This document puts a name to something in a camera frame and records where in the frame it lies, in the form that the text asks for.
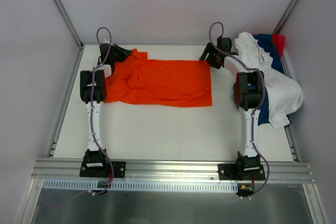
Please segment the orange t shirt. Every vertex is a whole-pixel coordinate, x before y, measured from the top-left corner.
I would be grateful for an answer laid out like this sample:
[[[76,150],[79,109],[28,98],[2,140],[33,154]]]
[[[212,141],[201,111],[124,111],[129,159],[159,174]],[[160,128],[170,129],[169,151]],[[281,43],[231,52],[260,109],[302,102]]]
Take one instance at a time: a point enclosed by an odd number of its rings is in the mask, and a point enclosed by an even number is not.
[[[106,78],[106,103],[164,105],[180,108],[212,106],[209,64],[198,60],[149,59],[133,49],[124,62],[116,62]]]

